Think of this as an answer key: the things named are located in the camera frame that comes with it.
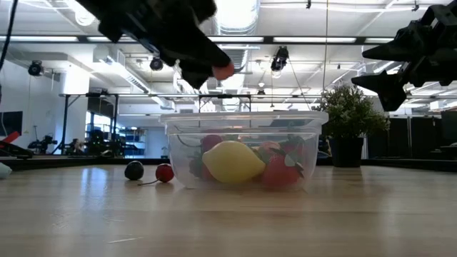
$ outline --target black plant pot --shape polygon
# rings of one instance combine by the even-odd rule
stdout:
[[[360,167],[363,138],[331,138],[333,165],[341,168]]]

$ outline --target black robotic arm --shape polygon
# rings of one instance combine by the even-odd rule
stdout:
[[[77,0],[99,21],[99,31],[116,43],[124,34],[137,40],[161,60],[174,66],[199,89],[214,68],[233,66],[230,58],[209,40],[198,25],[213,16],[213,0]],[[218,79],[226,79],[225,72]]]
[[[355,85],[378,93],[384,111],[395,111],[406,99],[407,83],[422,87],[428,81],[448,86],[457,80],[457,1],[430,6],[422,19],[398,30],[393,41],[363,52],[364,58],[401,61],[397,74],[352,78]]]

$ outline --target plastic bin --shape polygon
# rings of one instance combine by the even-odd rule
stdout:
[[[318,111],[165,114],[171,165],[187,188],[302,188],[316,167]]]

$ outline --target wooden tabletop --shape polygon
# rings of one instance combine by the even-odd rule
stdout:
[[[265,192],[138,187],[123,166],[22,171],[0,181],[0,256],[454,257],[457,176],[321,166],[306,191]]]

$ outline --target yellow lemon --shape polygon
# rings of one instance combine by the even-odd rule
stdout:
[[[265,169],[265,163],[244,143],[224,141],[203,154],[203,163],[223,183],[251,180]]]

